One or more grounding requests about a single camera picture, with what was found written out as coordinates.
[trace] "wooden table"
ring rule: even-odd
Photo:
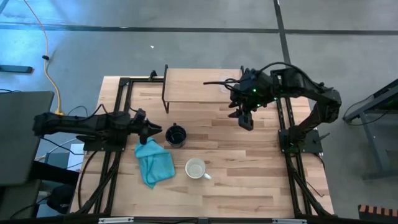
[[[98,103],[111,111],[120,77],[104,77]],[[163,127],[154,136],[172,153],[176,175],[159,182],[152,190],[144,185],[134,157],[138,136],[131,135],[119,168],[113,202],[114,216],[148,217],[293,217],[292,201],[284,156],[277,139],[279,129],[276,104],[253,113],[254,130],[246,131],[236,119],[227,117],[233,110],[227,103],[174,103],[166,114],[161,100],[160,83],[135,83],[132,107],[143,108],[147,117]],[[306,98],[292,99],[297,123],[310,112]],[[172,149],[165,142],[165,130],[173,123],[188,133],[181,149]],[[104,153],[99,152],[90,162],[82,183],[85,202],[98,185]],[[185,163],[193,157],[203,159],[207,173],[213,179],[190,179]],[[314,196],[333,213],[325,173],[319,158],[303,155],[307,181],[324,197]],[[301,191],[299,202],[304,211]],[[103,206],[108,192],[105,190]],[[77,197],[71,211],[77,210]]]

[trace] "concrete floor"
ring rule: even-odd
[[[134,27],[212,27],[277,29],[273,0],[30,0],[45,24]],[[394,0],[280,0],[286,29],[398,30]],[[10,0],[0,25],[35,23],[23,1]],[[148,75],[172,68],[260,68],[283,61],[279,34],[194,32],[47,32],[52,62],[49,74],[58,84],[64,111],[85,105],[94,111],[105,75]],[[0,88],[53,90],[43,74],[44,37],[39,30],[0,30],[0,64],[28,65],[33,74],[0,73]],[[398,35],[287,35],[293,64],[316,82],[335,87],[343,99],[340,116],[397,78]],[[84,111],[75,111],[84,115]],[[398,128],[381,119],[375,135]],[[338,120],[322,124],[326,176],[335,213],[357,218],[359,204],[398,208],[397,179],[364,182],[374,170],[363,128]],[[71,134],[54,134],[61,143]],[[389,141],[379,142],[388,147]],[[41,142],[38,154],[53,148]]]

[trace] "white mug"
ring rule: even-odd
[[[192,158],[185,164],[185,172],[193,179],[199,179],[203,177],[211,180],[211,176],[206,173],[206,164],[203,160],[198,158]]]

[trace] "teal cloth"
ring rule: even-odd
[[[171,153],[158,145],[154,138],[148,138],[145,145],[137,143],[134,154],[139,160],[142,179],[148,187],[153,189],[159,181],[174,177]]]

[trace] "black cup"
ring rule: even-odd
[[[166,131],[166,141],[175,148],[180,148],[185,144],[187,132],[176,123]]]

